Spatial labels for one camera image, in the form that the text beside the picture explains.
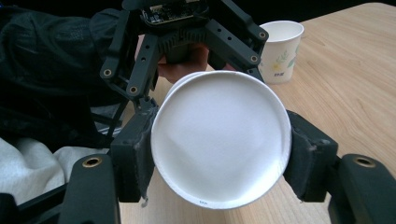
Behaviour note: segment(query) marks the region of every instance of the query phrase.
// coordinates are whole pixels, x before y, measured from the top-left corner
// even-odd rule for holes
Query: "paper cup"
[[[261,28],[269,35],[259,64],[262,79],[267,84],[290,81],[304,27],[295,21],[271,21]]]
[[[283,175],[291,145],[286,109],[257,78],[234,71],[190,74],[169,91],[151,130],[166,184],[190,203],[251,203]]]

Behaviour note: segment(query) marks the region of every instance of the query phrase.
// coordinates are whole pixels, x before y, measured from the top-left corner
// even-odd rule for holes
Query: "black sleeve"
[[[119,12],[58,17],[20,7],[0,8],[0,87],[32,95],[107,91],[100,78]]]

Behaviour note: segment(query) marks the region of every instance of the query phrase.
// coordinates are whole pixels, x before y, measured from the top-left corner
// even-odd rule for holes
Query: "white circular surface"
[[[283,175],[290,121],[277,96],[249,75],[191,74],[168,93],[151,131],[160,175],[185,200],[212,209],[260,198]]]

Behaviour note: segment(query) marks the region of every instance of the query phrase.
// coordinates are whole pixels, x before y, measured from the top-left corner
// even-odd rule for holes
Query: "wooden table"
[[[396,175],[396,7],[378,3],[303,22],[305,31],[291,82],[270,86],[284,106],[339,144],[383,162]],[[162,103],[171,87],[161,79],[152,96]],[[122,223],[330,223],[325,203],[301,203],[280,179],[258,201],[214,211],[178,197],[154,172],[148,206],[120,205]]]

